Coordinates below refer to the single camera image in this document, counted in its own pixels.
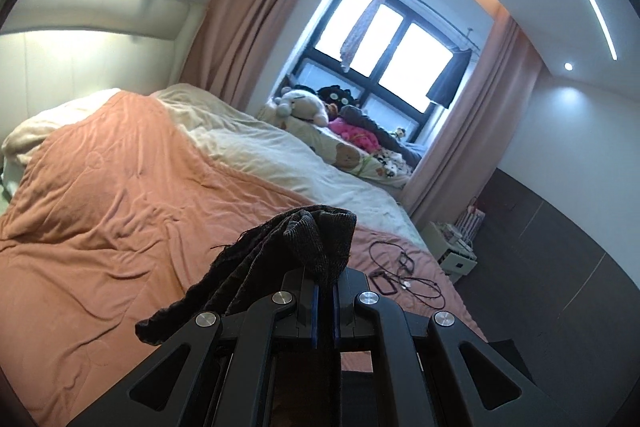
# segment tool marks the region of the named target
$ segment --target metal screw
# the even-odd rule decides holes
[[[380,297],[378,297],[378,294],[375,292],[362,292],[358,296],[358,299],[362,304],[375,304],[380,300]]]
[[[441,326],[453,326],[456,321],[456,316],[449,312],[438,312],[435,316],[436,322]]]
[[[196,324],[201,328],[208,328],[216,323],[216,316],[211,312],[202,312],[196,317]]]
[[[293,300],[293,295],[289,292],[276,292],[271,300],[276,304],[289,304]]]

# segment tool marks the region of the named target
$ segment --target window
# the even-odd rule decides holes
[[[458,48],[398,0],[386,0],[344,73],[340,48],[371,0],[335,0],[296,67],[298,82],[319,89],[350,89],[360,107],[389,131],[414,141],[433,113],[431,86]]]

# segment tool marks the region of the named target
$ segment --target black window frame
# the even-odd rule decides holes
[[[392,57],[396,52],[396,49],[398,48],[398,45],[404,38],[404,35],[406,34],[411,24],[415,23],[421,29],[433,36],[444,47],[452,51],[452,53],[459,52],[460,48],[455,45],[455,43],[451,41],[451,39],[449,39],[441,30],[428,22],[428,20],[426,20],[420,14],[409,8],[402,1],[386,0],[385,5],[400,14],[402,16],[402,22],[398,26],[398,29],[396,30],[394,36],[391,38],[391,41],[389,42],[388,46],[386,47],[385,51],[383,52],[382,56],[378,60],[369,76],[365,76],[353,69],[345,73],[340,67],[339,60],[336,60],[335,58],[330,57],[329,55],[326,55],[319,50],[316,50],[316,44],[318,44],[322,32],[324,32],[324,29],[326,28],[329,20],[331,20],[331,17],[334,15],[335,10],[338,6],[340,6],[341,2],[342,0],[333,0],[329,5],[328,9],[320,19],[318,26],[316,26],[316,29],[312,33],[311,38],[306,44],[304,51],[298,59],[293,70],[294,75],[299,76],[299,74],[302,72],[305,61],[308,60],[316,63],[321,68],[328,70],[331,73],[336,74],[337,76],[341,76],[345,80],[348,80],[353,84],[356,84],[363,90],[362,94],[358,98],[360,107],[364,105],[364,103],[371,95],[374,95],[380,100],[388,103],[394,109],[402,112],[405,116],[416,121],[418,124],[416,129],[411,133],[411,136],[407,137],[407,142],[414,142],[433,115],[437,104],[431,102],[430,100],[430,103],[425,112],[420,112],[413,105],[405,102],[398,95],[386,89],[386,87],[381,86],[380,79],[385,73],[386,68],[388,67]]]

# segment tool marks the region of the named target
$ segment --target triangular cutout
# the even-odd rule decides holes
[[[130,399],[154,411],[164,410],[190,350],[189,344],[180,344],[129,391]]]
[[[460,344],[460,353],[485,409],[489,411],[496,409],[522,394],[522,390],[472,344]]]

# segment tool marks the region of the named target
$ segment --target black cable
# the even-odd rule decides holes
[[[375,245],[387,245],[389,247],[396,247],[398,248],[398,250],[400,250],[400,256],[398,257],[398,269],[396,270],[395,273],[386,269],[384,266],[382,266],[382,264],[380,264],[376,259],[374,259],[373,253],[371,250],[373,249],[373,247],[375,247]],[[385,279],[387,279],[389,283],[394,282],[396,284],[399,284],[402,288],[404,288],[405,291],[411,293],[411,295],[413,295],[416,299],[418,299],[418,301],[422,302],[422,304],[425,304],[429,308],[432,308],[436,311],[443,310],[447,305],[447,299],[443,295],[442,290],[440,289],[440,286],[438,286],[438,283],[436,283],[435,281],[432,281],[431,279],[426,279],[425,277],[414,277],[413,275],[414,267],[415,267],[414,260],[411,259],[411,257],[409,257],[407,253],[404,251],[404,249],[399,245],[395,245],[394,243],[390,243],[388,241],[374,241],[369,245],[369,257],[378,266],[378,270],[375,270],[375,272],[380,272],[380,271],[384,272],[386,274]],[[409,275],[406,277],[400,275],[401,270],[405,270]],[[420,293],[416,293],[412,291],[405,284],[405,282],[407,281],[409,282],[415,281],[415,282],[420,282],[424,284],[425,286],[433,290],[434,295],[422,295]],[[433,304],[429,304],[424,299],[442,299],[442,306],[434,306]]]

